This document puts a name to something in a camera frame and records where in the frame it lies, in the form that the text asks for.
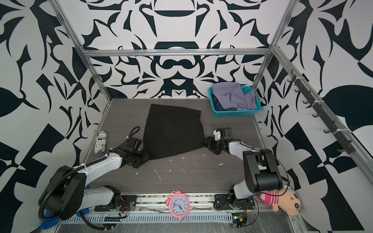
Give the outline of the black skirt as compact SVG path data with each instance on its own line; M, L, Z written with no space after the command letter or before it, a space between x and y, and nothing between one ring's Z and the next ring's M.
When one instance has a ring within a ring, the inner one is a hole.
M152 104L143 136L150 160L171 157L202 148L205 143L201 111Z

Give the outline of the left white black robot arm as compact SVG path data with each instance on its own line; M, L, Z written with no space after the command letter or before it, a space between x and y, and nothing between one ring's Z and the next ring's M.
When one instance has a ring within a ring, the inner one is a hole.
M121 192L105 185L88 189L87 186L103 175L132 166L138 169L149 158L142 148L142 141L134 137L140 130L134 127L126 140L110 149L103 157L75 167L62 166L50 179L38 201L38 217L42 222L54 219L66 220L75 213L95 206L112 210L121 202Z

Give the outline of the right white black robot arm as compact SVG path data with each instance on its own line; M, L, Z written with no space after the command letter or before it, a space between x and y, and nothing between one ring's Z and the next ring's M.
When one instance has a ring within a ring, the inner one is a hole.
M206 138L204 146L216 155L225 151L243 161L244 180L230 189L232 201L260 195L268 205L275 205L285 195L286 191L280 191L283 179L271 150L256 149L235 139L231 128L216 129L213 136Z

